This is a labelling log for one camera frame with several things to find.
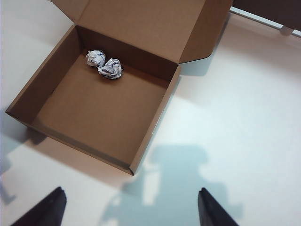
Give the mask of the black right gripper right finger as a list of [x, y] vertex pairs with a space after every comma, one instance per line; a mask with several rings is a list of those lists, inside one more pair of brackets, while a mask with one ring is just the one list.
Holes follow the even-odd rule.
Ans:
[[198, 212], [201, 226], [238, 226], [204, 187], [198, 193]]

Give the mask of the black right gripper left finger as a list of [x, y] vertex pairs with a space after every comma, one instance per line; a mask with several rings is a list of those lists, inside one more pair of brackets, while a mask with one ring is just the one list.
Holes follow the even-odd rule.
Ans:
[[59, 186], [22, 215], [12, 226], [60, 226], [67, 197]]

